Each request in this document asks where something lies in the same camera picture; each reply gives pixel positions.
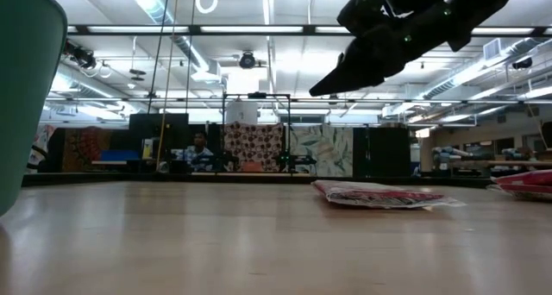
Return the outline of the black screen panel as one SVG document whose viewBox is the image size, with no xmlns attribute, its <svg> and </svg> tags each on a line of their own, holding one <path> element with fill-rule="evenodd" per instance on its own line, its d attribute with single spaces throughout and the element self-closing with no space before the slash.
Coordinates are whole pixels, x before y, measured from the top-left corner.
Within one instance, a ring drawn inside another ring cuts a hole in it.
<svg viewBox="0 0 552 295">
<path fill-rule="evenodd" d="M 139 151 L 146 139 L 162 140 L 161 152 L 167 148 L 186 148 L 189 142 L 187 114 L 133 114 L 129 118 L 130 147 Z"/>
</svg>

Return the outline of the background wooden table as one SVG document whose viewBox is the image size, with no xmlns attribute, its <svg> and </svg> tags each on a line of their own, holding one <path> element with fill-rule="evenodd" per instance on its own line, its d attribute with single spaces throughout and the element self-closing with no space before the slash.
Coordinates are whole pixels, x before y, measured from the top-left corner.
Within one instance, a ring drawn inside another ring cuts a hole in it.
<svg viewBox="0 0 552 295">
<path fill-rule="evenodd" d="M 539 160 L 483 160 L 488 166 L 542 166 L 552 167 L 552 161 Z"/>
</svg>

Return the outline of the green plastic basket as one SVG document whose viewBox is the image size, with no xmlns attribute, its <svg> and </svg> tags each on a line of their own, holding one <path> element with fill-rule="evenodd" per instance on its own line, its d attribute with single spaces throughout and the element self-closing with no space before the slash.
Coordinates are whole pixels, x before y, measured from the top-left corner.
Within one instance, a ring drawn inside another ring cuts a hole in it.
<svg viewBox="0 0 552 295">
<path fill-rule="evenodd" d="M 55 0 L 0 0 L 0 217 L 21 190 L 67 28 Z"/>
</svg>

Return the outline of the red patterned panel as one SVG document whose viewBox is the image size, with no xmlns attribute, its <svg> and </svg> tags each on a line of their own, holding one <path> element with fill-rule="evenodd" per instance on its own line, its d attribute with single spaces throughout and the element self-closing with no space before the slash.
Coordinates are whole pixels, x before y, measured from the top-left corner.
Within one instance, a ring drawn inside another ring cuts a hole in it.
<svg viewBox="0 0 552 295">
<path fill-rule="evenodd" d="M 100 161 L 101 153 L 110 148 L 112 131 L 96 127 L 67 129 L 61 170 L 64 173 L 82 173 Z"/>
</svg>

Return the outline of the black background stand frame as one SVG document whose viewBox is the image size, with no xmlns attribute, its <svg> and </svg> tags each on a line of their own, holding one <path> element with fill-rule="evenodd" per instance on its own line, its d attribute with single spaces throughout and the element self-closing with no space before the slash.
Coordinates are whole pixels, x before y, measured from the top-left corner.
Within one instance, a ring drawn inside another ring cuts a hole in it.
<svg viewBox="0 0 552 295">
<path fill-rule="evenodd" d="M 253 102 L 258 104 L 258 123 L 255 125 L 264 125 L 264 124 L 277 124 L 281 123 L 284 125 L 284 148 L 280 154 L 289 154 L 289 136 L 287 134 L 287 125 L 280 121 L 279 109 L 284 108 L 289 110 L 291 108 L 291 97 L 288 94 L 269 94 L 265 92 L 249 92 L 249 93 L 225 93 L 223 94 L 222 100 L 222 129 L 221 129 L 221 150 L 225 157 L 228 158 L 233 170 L 237 171 L 237 161 L 238 159 L 234 157 L 230 152 L 224 150 L 223 144 L 223 127 L 226 124 L 225 121 L 225 109 L 227 103 L 232 101 L 245 101 Z M 288 166 L 279 164 L 279 171 L 277 173 L 286 172 Z M 241 172 L 241 173 L 269 173 L 269 172 Z"/>
</svg>

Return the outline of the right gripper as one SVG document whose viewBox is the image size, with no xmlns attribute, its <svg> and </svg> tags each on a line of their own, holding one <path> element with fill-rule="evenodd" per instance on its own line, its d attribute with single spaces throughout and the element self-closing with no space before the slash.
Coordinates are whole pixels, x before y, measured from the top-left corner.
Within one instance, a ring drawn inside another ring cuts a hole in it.
<svg viewBox="0 0 552 295">
<path fill-rule="evenodd" d="M 460 0 L 349 0 L 337 17 L 354 37 L 336 67 L 313 85 L 312 97 L 358 91 L 384 82 L 453 36 Z"/>
</svg>

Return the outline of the leaf patterned panel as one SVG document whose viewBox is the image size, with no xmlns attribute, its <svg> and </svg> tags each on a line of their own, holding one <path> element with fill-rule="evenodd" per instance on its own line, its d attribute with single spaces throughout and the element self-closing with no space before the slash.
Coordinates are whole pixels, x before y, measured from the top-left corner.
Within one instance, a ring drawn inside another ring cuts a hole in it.
<svg viewBox="0 0 552 295">
<path fill-rule="evenodd" d="M 297 165 L 296 171 L 318 177 L 351 177 L 353 175 L 352 128 L 329 125 L 294 126 L 290 131 L 292 155 L 308 155 L 314 165 Z"/>
</svg>

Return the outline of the brown dotted panel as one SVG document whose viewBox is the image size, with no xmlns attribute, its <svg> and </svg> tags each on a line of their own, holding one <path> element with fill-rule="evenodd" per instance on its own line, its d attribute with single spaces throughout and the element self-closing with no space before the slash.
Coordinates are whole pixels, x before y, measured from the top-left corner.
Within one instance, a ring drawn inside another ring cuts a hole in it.
<svg viewBox="0 0 552 295">
<path fill-rule="evenodd" d="M 238 159 L 238 172 L 279 171 L 277 158 L 284 148 L 284 125 L 232 122 L 223 127 L 224 150 Z"/>
</svg>

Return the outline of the black cabinet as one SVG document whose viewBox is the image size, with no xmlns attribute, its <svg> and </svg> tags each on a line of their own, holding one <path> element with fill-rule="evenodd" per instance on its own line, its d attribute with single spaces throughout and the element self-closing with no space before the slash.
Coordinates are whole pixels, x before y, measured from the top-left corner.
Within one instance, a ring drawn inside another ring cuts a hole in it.
<svg viewBox="0 0 552 295">
<path fill-rule="evenodd" d="M 354 178 L 411 176 L 411 144 L 406 128 L 355 128 Z"/>
</svg>

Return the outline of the black overhead light bar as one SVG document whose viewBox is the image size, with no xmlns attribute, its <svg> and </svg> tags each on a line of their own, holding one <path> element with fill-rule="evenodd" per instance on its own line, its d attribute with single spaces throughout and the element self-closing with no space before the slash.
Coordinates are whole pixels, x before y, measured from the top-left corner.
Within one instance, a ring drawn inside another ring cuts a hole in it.
<svg viewBox="0 0 552 295">
<path fill-rule="evenodd" d="M 67 28 L 70 36 L 155 36 L 155 35 L 261 35 L 261 36 L 351 36 L 343 27 L 328 25 L 75 25 Z M 552 37 L 552 26 L 506 27 L 483 26 L 473 37 Z"/>
</svg>

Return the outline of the white cylinder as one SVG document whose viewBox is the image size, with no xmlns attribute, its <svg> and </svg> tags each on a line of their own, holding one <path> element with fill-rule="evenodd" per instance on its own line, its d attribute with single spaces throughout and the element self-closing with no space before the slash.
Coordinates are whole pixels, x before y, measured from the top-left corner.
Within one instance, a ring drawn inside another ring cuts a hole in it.
<svg viewBox="0 0 552 295">
<path fill-rule="evenodd" d="M 227 103 L 225 121 L 226 123 L 239 122 L 253 125 L 257 124 L 258 104 L 238 100 Z"/>
</svg>

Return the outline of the blue box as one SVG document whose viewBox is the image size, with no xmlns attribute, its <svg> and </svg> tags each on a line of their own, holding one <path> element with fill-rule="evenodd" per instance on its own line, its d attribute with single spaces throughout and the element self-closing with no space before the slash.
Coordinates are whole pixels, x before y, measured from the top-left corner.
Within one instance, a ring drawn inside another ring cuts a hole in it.
<svg viewBox="0 0 552 295">
<path fill-rule="evenodd" d="M 139 160 L 141 157 L 133 150 L 104 150 L 100 154 L 101 161 Z"/>
</svg>

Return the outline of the white ventilation duct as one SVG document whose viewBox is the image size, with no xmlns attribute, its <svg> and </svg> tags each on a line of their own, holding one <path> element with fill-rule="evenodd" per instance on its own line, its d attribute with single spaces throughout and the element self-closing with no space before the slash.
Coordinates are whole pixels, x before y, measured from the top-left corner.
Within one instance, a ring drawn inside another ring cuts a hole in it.
<svg viewBox="0 0 552 295">
<path fill-rule="evenodd" d="M 135 0 L 139 7 L 147 16 L 157 25 L 172 26 L 176 22 L 173 12 L 168 9 L 166 2 L 162 0 Z M 191 39 L 183 35 L 170 37 L 172 43 L 185 55 L 188 64 L 191 67 L 191 78 L 196 82 L 217 82 L 222 83 L 220 65 L 210 59 L 206 59 L 195 45 L 191 44 Z"/>
</svg>

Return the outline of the dark hanging ceiling device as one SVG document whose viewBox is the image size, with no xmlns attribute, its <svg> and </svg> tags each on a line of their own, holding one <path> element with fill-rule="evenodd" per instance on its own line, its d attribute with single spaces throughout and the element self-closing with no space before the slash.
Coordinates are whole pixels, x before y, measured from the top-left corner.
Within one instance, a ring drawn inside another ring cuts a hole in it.
<svg viewBox="0 0 552 295">
<path fill-rule="evenodd" d="M 63 53 L 80 68 L 90 70 L 97 65 L 93 51 L 71 41 L 66 41 Z"/>
</svg>

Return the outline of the black aluminium table frame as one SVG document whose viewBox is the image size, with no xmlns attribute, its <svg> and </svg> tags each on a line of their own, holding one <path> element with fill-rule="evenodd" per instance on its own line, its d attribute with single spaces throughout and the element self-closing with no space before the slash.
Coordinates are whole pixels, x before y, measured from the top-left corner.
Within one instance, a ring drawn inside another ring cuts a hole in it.
<svg viewBox="0 0 552 295">
<path fill-rule="evenodd" d="M 228 183 L 228 184 L 310 184 L 315 180 L 337 180 L 382 185 L 427 185 L 453 186 L 466 188 L 485 188 L 492 184 L 485 178 L 317 178 L 303 174 L 291 173 L 198 173 L 198 174 L 164 174 L 164 173 L 37 173 L 25 174 L 22 187 L 46 185 L 71 185 L 106 182 L 187 182 L 187 183 Z"/>
</svg>

